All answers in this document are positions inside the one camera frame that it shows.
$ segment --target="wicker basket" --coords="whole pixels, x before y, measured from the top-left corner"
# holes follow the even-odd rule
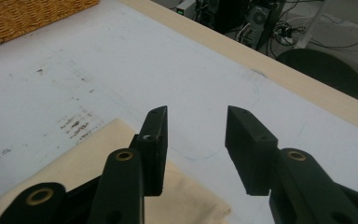
[[[0,0],[0,44],[99,2],[100,0]]]

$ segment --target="dark round object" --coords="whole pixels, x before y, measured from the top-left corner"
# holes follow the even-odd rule
[[[261,12],[256,12],[254,14],[254,22],[257,25],[264,24],[266,22],[266,19],[267,19],[266,15]]]
[[[291,49],[277,61],[358,99],[358,74],[346,63],[313,49]]]

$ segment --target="white table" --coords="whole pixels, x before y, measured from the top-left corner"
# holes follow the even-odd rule
[[[153,3],[124,2],[103,0],[0,46],[0,195],[111,120],[139,130],[161,105],[169,160],[231,204],[230,223],[272,217],[267,197],[246,195],[224,147],[228,105],[358,190],[358,102]]]

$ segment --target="fabric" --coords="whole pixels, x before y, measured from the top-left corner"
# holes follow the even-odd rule
[[[4,194],[0,198],[0,215],[17,195],[37,183],[58,182],[69,191],[100,175],[107,156],[115,149],[128,147],[133,135],[134,131],[123,121],[114,120]],[[226,223],[224,217],[229,213],[228,204],[183,175],[169,161],[163,193],[145,198],[146,224],[221,224]]]

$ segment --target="equipment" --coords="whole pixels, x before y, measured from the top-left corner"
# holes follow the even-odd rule
[[[176,7],[176,12],[182,16],[192,19],[196,15],[196,0],[185,0]]]
[[[241,43],[251,49],[256,49],[261,35],[264,32],[264,25],[269,17],[269,9],[260,6],[254,6],[250,9],[246,18],[248,21],[248,30],[244,34]]]
[[[148,113],[129,148],[109,155],[100,177],[70,192],[58,183],[32,186],[0,223],[144,223],[144,196],[162,191],[167,136],[163,106]],[[228,107],[228,154],[248,194],[270,195],[276,223],[358,224],[358,192],[334,183],[310,154],[277,145],[278,139],[251,112]]]
[[[212,27],[225,34],[243,24],[250,0],[206,0],[208,13],[213,15]]]
[[[275,223],[358,223],[358,192],[333,182],[307,152],[279,150],[249,111],[228,107],[226,148],[246,192],[270,195]]]
[[[272,37],[275,25],[280,19],[284,5],[284,0],[271,1],[270,3],[261,5],[261,7],[269,9],[269,16],[264,25],[264,32],[260,36],[257,47],[255,48],[256,50],[260,50]]]
[[[130,147],[109,155],[101,176],[69,192],[58,183],[32,186],[13,201],[0,224],[144,223],[144,196],[162,192],[167,130],[167,106],[151,110]]]

